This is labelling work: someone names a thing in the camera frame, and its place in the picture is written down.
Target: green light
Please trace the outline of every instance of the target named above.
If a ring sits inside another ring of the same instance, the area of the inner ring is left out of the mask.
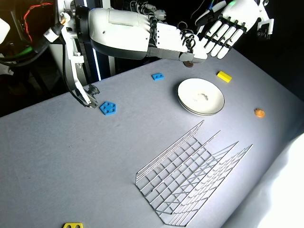
[[[229,3],[230,6],[233,6],[236,3],[236,1],[232,1]]]

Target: red wire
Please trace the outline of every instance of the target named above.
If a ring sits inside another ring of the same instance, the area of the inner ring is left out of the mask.
[[[44,3],[41,3],[41,4],[39,4],[39,5],[32,5],[29,9],[28,9],[28,11],[24,14],[24,16],[23,16],[23,20],[24,20],[24,25],[25,25],[25,32],[27,33],[27,35],[28,35],[28,37],[29,37],[29,39],[30,39],[30,42],[32,42],[33,43],[33,39],[32,39],[32,37],[30,36],[30,34],[29,34],[29,26],[28,26],[28,23],[27,23],[27,16],[28,16],[28,14],[29,14],[29,12],[32,10],[32,9],[34,9],[34,8],[36,8],[36,7],[41,7],[41,6],[48,6],[48,5],[53,5],[52,3],[50,3],[50,2],[44,2]]]

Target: brown round object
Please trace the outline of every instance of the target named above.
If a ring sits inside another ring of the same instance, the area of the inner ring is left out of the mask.
[[[190,62],[190,61],[185,61],[185,62],[184,62],[184,65],[185,65],[186,67],[193,67],[193,63]]]
[[[260,109],[260,108],[256,108],[255,109],[255,114],[257,117],[259,118],[264,118],[265,117],[265,112],[263,109]]]

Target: metal grid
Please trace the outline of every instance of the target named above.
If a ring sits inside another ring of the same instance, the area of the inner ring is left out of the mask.
[[[135,185],[165,224],[186,226],[252,147],[233,157],[238,142],[211,154],[206,148],[219,132],[201,144],[195,134],[203,121],[188,131],[136,174]]]

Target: yellow toy block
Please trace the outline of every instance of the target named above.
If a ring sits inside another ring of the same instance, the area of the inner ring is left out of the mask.
[[[232,79],[232,77],[230,75],[226,74],[223,71],[218,72],[218,77],[227,83],[229,83]]]
[[[84,228],[82,223],[66,223],[63,228]]]

